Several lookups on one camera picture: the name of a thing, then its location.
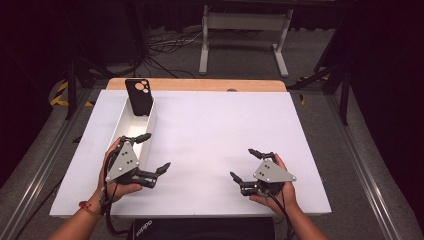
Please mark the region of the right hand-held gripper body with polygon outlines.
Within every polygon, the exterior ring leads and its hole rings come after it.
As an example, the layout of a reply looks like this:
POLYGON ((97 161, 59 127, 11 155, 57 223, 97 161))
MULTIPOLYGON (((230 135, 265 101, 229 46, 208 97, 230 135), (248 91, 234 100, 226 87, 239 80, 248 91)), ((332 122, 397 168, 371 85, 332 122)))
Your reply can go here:
POLYGON ((277 195, 286 182, 294 182, 297 177, 281 168, 273 152, 264 153, 265 159, 253 173, 255 181, 241 183, 240 192, 243 196, 269 194, 277 195))

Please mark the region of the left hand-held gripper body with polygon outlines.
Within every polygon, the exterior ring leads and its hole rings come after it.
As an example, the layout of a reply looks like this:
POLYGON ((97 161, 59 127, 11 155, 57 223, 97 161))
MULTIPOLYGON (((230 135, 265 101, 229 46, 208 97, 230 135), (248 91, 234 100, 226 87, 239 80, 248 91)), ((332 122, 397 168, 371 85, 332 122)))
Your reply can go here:
POLYGON ((154 188, 158 175, 139 169, 139 159, 134 152, 135 137, 120 137, 120 143, 107 158, 105 183, 122 185, 139 184, 154 188))

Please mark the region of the white rectangular storage box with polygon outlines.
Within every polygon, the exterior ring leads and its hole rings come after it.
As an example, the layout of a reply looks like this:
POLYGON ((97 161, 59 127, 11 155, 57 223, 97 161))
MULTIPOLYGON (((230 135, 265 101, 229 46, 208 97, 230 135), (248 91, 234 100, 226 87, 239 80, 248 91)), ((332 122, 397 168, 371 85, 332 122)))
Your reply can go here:
MULTIPOLYGON (((121 136, 137 137, 145 133, 153 134, 155 131, 156 120, 157 111, 155 105, 152 105, 148 116, 136 116, 133 113, 130 100, 127 99, 116 124, 112 142, 121 136)), ((143 143, 133 145, 134 152, 139 159, 139 168, 141 170, 146 169, 147 158, 152 140, 153 137, 150 137, 143 143)))

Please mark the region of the black phone case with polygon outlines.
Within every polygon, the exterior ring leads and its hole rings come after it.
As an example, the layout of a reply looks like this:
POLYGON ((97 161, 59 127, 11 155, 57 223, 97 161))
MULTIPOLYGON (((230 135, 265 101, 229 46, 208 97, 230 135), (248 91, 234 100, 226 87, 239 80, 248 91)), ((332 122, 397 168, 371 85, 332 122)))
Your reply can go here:
POLYGON ((150 83, 147 79, 126 79, 125 86, 135 116, 149 116, 153 106, 150 83))

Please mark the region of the person's left hand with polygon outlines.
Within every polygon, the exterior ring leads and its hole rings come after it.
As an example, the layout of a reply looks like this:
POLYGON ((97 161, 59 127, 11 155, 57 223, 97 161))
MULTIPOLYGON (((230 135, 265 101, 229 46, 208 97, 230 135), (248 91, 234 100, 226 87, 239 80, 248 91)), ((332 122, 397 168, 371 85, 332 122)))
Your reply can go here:
MULTIPOLYGON (((100 193, 101 193, 101 189, 103 187, 104 184, 104 180, 105 180, 105 174, 104 174, 104 170, 106 169, 106 161, 108 158, 108 155, 117 148, 117 146, 120 143, 120 139, 117 138, 109 147, 109 149, 106 151, 105 155, 104 155, 104 160, 103 160, 103 166, 100 170, 99 173, 99 179, 98 179, 98 185, 96 190, 94 191, 92 197, 90 198, 90 202, 93 205, 99 205, 99 198, 100 198, 100 193)), ((115 195, 113 197, 113 201, 116 202, 118 200, 120 200, 124 195, 130 194, 130 193, 134 193, 134 192, 138 192, 142 189, 142 186, 139 184, 129 184, 129 185, 121 185, 121 184, 116 184, 116 183, 112 183, 111 184, 112 189, 115 190, 115 195)))

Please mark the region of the person's right hand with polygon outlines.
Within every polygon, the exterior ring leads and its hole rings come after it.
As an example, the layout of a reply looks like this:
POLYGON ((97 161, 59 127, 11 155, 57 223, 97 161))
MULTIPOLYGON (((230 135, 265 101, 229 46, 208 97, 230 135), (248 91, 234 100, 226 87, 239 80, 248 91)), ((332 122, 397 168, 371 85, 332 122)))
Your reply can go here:
POLYGON ((289 217, 293 217, 301 213, 301 209, 296 200, 295 188, 291 182, 285 183, 280 190, 280 193, 277 194, 275 198, 278 200, 280 205, 284 207, 284 210, 281 210, 278 204, 270 197, 252 195, 249 197, 249 200, 269 207, 273 212, 280 216, 287 214, 289 217))

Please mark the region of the black garment with white logo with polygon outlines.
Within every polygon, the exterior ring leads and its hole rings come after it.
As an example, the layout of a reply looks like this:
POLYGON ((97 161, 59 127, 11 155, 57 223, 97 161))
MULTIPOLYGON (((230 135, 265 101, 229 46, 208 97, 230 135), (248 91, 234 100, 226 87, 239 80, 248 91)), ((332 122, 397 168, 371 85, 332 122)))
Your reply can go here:
POLYGON ((126 240, 275 240, 270 217, 136 219, 126 240))

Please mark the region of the black tripod stand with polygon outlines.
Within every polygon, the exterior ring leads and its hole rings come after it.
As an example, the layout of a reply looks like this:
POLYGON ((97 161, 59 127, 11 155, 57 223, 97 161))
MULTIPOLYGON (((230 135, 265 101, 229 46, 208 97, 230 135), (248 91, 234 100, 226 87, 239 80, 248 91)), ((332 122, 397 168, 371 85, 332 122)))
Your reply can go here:
POLYGON ((103 78, 110 79, 115 77, 115 74, 106 67, 102 67, 84 57, 74 57, 68 65, 66 77, 68 82, 67 120, 71 119, 77 109, 77 82, 80 82, 84 88, 92 88, 95 84, 94 74, 90 70, 95 70, 103 78))
POLYGON ((309 77, 300 77, 299 81, 287 87, 288 90, 300 90, 314 82, 324 79, 327 80, 322 85, 321 91, 325 95, 333 95, 338 88, 341 88, 340 104, 339 104, 339 117, 342 123, 347 126, 347 109, 349 99, 350 87, 350 73, 346 64, 334 65, 319 70, 317 73, 309 77))

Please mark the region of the yellow black floor tape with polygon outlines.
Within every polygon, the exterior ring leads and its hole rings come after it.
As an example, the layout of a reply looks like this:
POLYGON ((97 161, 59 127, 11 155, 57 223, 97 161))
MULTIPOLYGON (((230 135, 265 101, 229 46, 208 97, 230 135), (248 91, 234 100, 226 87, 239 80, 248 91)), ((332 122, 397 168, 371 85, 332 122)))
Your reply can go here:
POLYGON ((68 82, 64 80, 61 85, 59 86, 58 90, 56 91, 53 99, 50 101, 51 106, 68 106, 69 102, 67 100, 62 100, 61 96, 68 88, 68 82))

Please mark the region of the grey metal stand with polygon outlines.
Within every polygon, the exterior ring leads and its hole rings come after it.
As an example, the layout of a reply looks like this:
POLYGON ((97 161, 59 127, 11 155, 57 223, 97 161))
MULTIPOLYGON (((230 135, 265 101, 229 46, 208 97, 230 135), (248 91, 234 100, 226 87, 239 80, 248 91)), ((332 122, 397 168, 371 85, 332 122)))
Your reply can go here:
POLYGON ((203 7, 202 17, 202 48, 199 62, 199 73, 205 75, 208 68, 209 55, 209 30, 253 30, 253 31, 278 31, 279 40, 272 45, 273 54, 283 78, 289 72, 283 57, 282 49, 293 16, 293 9, 284 14, 247 14, 247 13, 216 13, 203 7))

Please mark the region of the aluminium floor rail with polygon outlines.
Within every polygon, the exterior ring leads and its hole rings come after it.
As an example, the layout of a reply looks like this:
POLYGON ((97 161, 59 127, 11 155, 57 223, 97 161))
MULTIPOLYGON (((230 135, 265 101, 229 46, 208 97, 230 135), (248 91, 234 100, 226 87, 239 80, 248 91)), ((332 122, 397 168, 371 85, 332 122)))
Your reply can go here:
POLYGON ((349 149, 352 165, 365 191, 365 195, 385 239, 404 240, 398 227, 395 225, 394 218, 389 212, 389 208, 384 201, 383 195, 381 194, 371 171, 357 148, 357 144, 353 138, 350 128, 344 124, 339 116, 339 106, 336 98, 334 96, 326 96, 325 99, 331 111, 332 117, 335 119, 338 129, 349 149))
POLYGON ((0 188, 0 240, 17 240, 37 233, 45 236, 58 221, 49 216, 58 183, 78 146, 97 90, 81 90, 77 109, 67 115, 55 106, 17 168, 0 188))

